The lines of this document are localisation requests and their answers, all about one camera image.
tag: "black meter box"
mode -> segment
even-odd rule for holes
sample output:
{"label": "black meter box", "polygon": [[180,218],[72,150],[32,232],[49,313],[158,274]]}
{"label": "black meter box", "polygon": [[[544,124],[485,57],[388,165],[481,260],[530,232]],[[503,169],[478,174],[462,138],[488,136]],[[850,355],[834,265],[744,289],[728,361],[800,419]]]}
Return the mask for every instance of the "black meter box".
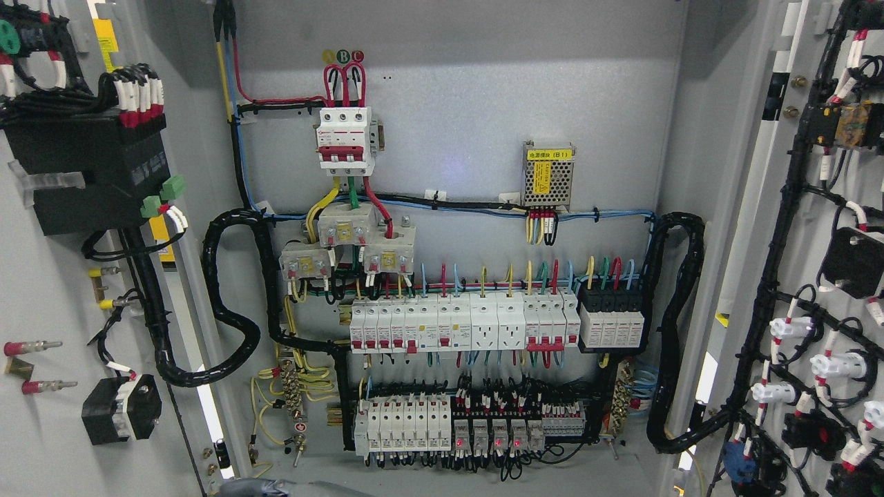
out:
{"label": "black meter box", "polygon": [[6,127],[12,154],[28,175],[79,173],[76,187],[34,190],[43,234],[140,226],[144,199],[170,178],[160,130],[165,116],[135,128],[117,110],[71,117],[22,119]]}

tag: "yellow warning label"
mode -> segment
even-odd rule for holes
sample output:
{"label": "yellow warning label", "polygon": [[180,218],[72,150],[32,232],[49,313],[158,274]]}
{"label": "yellow warning label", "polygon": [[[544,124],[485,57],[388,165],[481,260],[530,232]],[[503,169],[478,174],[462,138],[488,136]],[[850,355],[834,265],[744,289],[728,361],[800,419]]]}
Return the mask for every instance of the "yellow warning label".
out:
{"label": "yellow warning label", "polygon": [[[169,229],[166,228],[163,216],[157,216],[150,219],[150,231],[154,234],[156,244],[165,243],[169,240]],[[175,253],[171,251],[171,246],[163,248],[159,251],[160,262],[174,263]]]}
{"label": "yellow warning label", "polygon": [[571,149],[537,149],[528,150],[528,160],[571,160],[574,153]]}
{"label": "yellow warning label", "polygon": [[550,161],[537,161],[534,163],[534,195],[546,195],[550,193],[550,183],[553,180],[553,163]]}
{"label": "yellow warning label", "polygon": [[119,51],[117,36],[113,32],[113,24],[111,24],[110,19],[92,19],[92,23],[95,25],[95,36],[98,37],[98,46],[102,49],[104,69],[110,73],[115,69],[111,63],[111,52]]}

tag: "green connector plug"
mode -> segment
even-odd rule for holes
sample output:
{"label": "green connector plug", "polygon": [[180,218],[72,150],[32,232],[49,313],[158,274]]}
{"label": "green connector plug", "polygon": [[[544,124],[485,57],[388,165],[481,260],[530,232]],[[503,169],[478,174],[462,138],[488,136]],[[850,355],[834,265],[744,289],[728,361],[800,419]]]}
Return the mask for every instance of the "green connector plug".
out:
{"label": "green connector plug", "polygon": [[187,185],[184,183],[184,176],[176,174],[163,182],[163,188],[160,190],[160,198],[163,199],[163,202],[175,200],[184,194],[186,188]]}
{"label": "green connector plug", "polygon": [[144,197],[144,202],[141,203],[141,216],[147,219],[159,216],[161,205],[163,201],[157,195]]}

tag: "black spiral cable wrap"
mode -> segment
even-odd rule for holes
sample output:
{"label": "black spiral cable wrap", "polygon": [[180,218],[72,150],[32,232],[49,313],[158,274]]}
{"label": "black spiral cable wrap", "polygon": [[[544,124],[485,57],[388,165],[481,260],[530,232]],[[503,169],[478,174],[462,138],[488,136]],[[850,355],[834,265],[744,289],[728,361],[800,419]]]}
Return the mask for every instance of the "black spiral cable wrap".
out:
{"label": "black spiral cable wrap", "polygon": [[350,349],[337,346],[330,341],[306,340],[283,332],[279,325],[279,315],[282,310],[279,301],[279,264],[273,252],[272,222],[272,219],[265,218],[261,212],[250,209],[234,209],[220,214],[209,223],[209,230],[202,243],[202,273],[206,279],[212,312],[218,321],[233,326],[244,333],[244,330],[249,333],[255,331],[260,336],[260,329],[253,321],[227,309],[218,289],[217,250],[221,234],[231,226],[248,226],[255,239],[255,248],[261,263],[264,295],[267,302],[268,333],[274,341],[286,347],[308,352],[322,352],[334,360],[343,418],[344,449],[355,450],[352,434],[355,413],[350,401],[350,376],[347,368]]}
{"label": "black spiral cable wrap", "polygon": [[661,217],[654,226],[651,246],[644,259],[642,269],[642,313],[644,314],[644,332],[648,333],[653,319],[654,292],[659,282],[663,265],[666,240],[669,232],[675,228],[683,229],[688,235],[688,252],[684,256],[675,283],[675,291],[657,331],[660,333],[660,361],[657,388],[648,416],[647,435],[658,452],[677,454],[684,452],[700,440],[728,422],[724,411],[701,424],[696,430],[670,439],[666,435],[666,421],[678,386],[679,371],[682,367],[682,351],[678,339],[678,318],[693,292],[700,270],[703,266],[703,220],[693,214],[672,212]]}
{"label": "black spiral cable wrap", "polygon": [[[141,237],[141,229],[138,227],[123,228],[120,230],[120,235],[127,250],[133,252],[131,259],[144,296],[141,301],[144,307],[144,324],[147,326],[150,339],[153,342],[156,370],[160,376],[175,386],[193,387],[225,378],[244,364],[255,352],[258,341],[261,339],[261,330],[255,323],[245,318],[243,319],[247,323],[234,319],[224,321],[240,330],[244,339],[240,346],[221,364],[206,371],[185,371],[178,367],[169,340],[169,321],[166,319],[167,312],[163,302],[163,293],[160,289],[159,279],[156,277],[153,261],[150,255],[143,253],[145,246],[144,239]],[[215,293],[217,293],[217,277],[215,283]]]}

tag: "black cable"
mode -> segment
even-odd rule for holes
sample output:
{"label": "black cable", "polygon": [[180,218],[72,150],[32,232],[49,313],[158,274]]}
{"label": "black cable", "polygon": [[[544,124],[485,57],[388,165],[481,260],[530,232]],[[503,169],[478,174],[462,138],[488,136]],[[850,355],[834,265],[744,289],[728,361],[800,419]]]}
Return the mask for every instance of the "black cable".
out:
{"label": "black cable", "polygon": [[350,378],[347,370],[347,361],[350,356],[350,347],[340,347],[331,341],[305,340],[292,334],[283,332],[279,325],[281,311],[279,300],[279,265],[273,252],[270,225],[272,219],[263,217],[263,214],[254,210],[234,209],[220,214],[211,223],[202,243],[202,274],[206,279],[206,287],[212,311],[216,319],[232,325],[242,326],[241,331],[258,333],[258,326],[240,314],[230,311],[224,305],[221,294],[218,291],[217,251],[221,235],[225,229],[231,226],[247,226],[251,229],[255,240],[255,248],[261,264],[261,274],[264,282],[264,297],[267,304],[267,327],[270,337],[287,347],[298,348],[308,352],[323,352],[331,356],[334,361],[335,375],[338,381],[338,390],[341,404],[341,417],[343,428],[341,430],[345,450],[354,450],[353,425],[355,412],[350,394]]}
{"label": "black cable", "polygon": [[[145,249],[144,240],[141,237],[141,229],[138,227],[123,228],[120,230],[121,239],[125,241],[134,255],[130,257],[134,265],[134,274],[138,275],[141,281],[141,292],[143,300],[141,302],[144,308],[144,324],[148,328],[150,339],[154,345],[154,357],[156,359],[156,370],[169,383],[175,386],[199,386],[206,385],[225,378],[232,372],[236,371],[248,358],[255,352],[258,342],[261,339],[261,331],[254,323],[248,321],[252,327],[236,319],[238,315],[233,314],[228,317],[224,314],[227,309],[221,304],[220,308],[212,305],[215,316],[221,313],[222,322],[236,328],[243,333],[243,341],[239,347],[222,363],[213,366],[206,371],[185,371],[175,363],[175,356],[171,349],[169,339],[169,322],[166,320],[166,309],[163,302],[163,292],[160,289],[159,279],[156,277],[153,261],[150,256],[143,254]],[[210,300],[214,293],[218,293],[217,277],[214,281],[214,287],[207,277],[207,287],[209,288]]]}
{"label": "black cable", "polygon": [[202,476],[200,475],[199,468],[196,467],[196,458],[194,457],[194,448],[190,445],[190,439],[187,437],[187,430],[184,429],[184,419],[181,417],[181,409],[178,407],[178,399],[175,398],[175,392],[171,389],[171,384],[167,381],[165,382],[166,388],[169,389],[169,400],[171,400],[171,406],[175,410],[175,418],[178,420],[178,428],[181,430],[181,438],[184,439],[184,447],[187,449],[187,455],[190,456],[190,466],[194,470],[194,475],[196,476],[196,483],[200,486],[200,493],[202,497],[209,497],[206,493],[206,488],[202,485]]}
{"label": "black cable", "polygon": [[181,240],[181,237],[183,237],[184,233],[186,233],[186,232],[187,232],[187,229],[185,229],[181,233],[176,233],[169,240],[164,241],[163,243],[151,245],[149,247],[145,247],[144,249],[140,249],[137,251],[112,250],[110,252],[99,252],[99,251],[95,250],[95,245],[99,240],[102,239],[104,234],[107,232],[106,231],[97,231],[97,232],[89,235],[88,238],[86,238],[86,241],[84,241],[83,245],[80,247],[80,253],[82,253],[83,256],[89,260],[96,261],[99,263],[110,263],[110,262],[125,259],[130,256],[134,256],[136,254],[146,255],[146,254],[153,254],[154,252],[159,252],[160,250],[165,249],[166,247],[169,247],[173,243],[176,243],[177,241]]}
{"label": "black cable", "polygon": [[726,410],[702,423],[696,430],[686,432],[674,439],[666,434],[666,421],[672,408],[675,389],[682,367],[682,351],[678,337],[678,319],[693,292],[703,266],[703,220],[693,214],[672,212],[662,216],[654,226],[651,244],[644,259],[640,288],[642,290],[642,314],[644,334],[650,332],[653,320],[654,291],[657,288],[663,265],[663,255],[669,232],[677,227],[688,235],[688,251],[679,267],[675,291],[663,313],[660,326],[660,358],[657,387],[648,413],[647,435],[658,452],[678,454],[697,444],[728,421]]}

